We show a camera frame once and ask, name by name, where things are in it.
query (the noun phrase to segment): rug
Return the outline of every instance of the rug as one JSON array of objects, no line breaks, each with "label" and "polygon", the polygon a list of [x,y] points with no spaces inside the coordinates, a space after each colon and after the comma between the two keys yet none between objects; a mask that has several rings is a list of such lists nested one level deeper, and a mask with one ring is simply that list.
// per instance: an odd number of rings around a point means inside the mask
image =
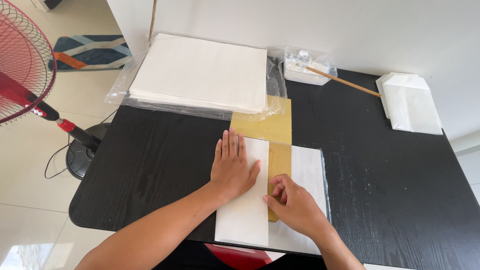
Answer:
[{"label": "rug", "polygon": [[[53,51],[57,71],[121,69],[132,57],[122,35],[60,37]],[[53,69],[53,60],[48,67]]]}]

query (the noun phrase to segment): plastic container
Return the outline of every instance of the plastic container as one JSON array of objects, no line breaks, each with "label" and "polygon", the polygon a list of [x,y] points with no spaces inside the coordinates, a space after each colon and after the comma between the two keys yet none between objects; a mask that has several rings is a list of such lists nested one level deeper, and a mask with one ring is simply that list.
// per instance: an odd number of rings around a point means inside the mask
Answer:
[{"label": "plastic container", "polygon": [[311,49],[287,46],[285,47],[283,72],[286,80],[318,86],[322,86],[330,81],[330,78],[296,66],[296,63],[304,64],[335,77],[338,76],[335,62],[330,54]]}]

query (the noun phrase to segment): fan base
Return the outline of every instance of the fan base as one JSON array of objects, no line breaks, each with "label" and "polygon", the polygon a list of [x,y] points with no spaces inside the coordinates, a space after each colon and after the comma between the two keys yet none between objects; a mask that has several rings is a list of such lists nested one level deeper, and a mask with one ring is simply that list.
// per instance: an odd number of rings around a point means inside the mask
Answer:
[{"label": "fan base", "polygon": [[[98,125],[91,126],[86,129],[86,131],[93,136],[103,140],[105,133],[107,133],[110,123],[102,123]],[[68,171],[77,179],[82,180],[85,176],[85,173],[92,162],[95,153],[88,150],[77,140],[74,140],[70,145],[70,150],[67,150],[67,156],[65,157],[65,162],[71,164],[68,166]]]}]

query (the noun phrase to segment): person's right hand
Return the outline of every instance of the person's right hand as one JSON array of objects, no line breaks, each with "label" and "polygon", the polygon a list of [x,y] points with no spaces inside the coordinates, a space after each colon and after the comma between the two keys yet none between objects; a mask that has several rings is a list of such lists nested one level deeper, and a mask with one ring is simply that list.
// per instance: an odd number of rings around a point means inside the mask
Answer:
[{"label": "person's right hand", "polygon": [[319,229],[330,225],[311,194],[297,185],[288,174],[277,175],[270,179],[270,183],[276,184],[272,195],[278,196],[283,191],[281,201],[287,201],[287,205],[281,205],[268,195],[263,199],[288,227],[312,238]]}]

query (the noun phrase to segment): wooden table surface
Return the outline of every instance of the wooden table surface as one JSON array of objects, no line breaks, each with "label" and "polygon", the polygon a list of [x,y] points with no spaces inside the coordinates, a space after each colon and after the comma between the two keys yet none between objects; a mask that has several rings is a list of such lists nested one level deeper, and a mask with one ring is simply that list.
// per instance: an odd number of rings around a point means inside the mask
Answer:
[{"label": "wooden table surface", "polygon": [[[338,77],[376,90],[378,76]],[[322,149],[331,223],[361,262],[479,269],[480,207],[445,135],[392,130],[379,98],[335,81],[286,86],[292,145]],[[121,106],[72,199],[72,222],[117,231],[198,189],[229,125]],[[187,239],[214,235],[215,213]]]}]

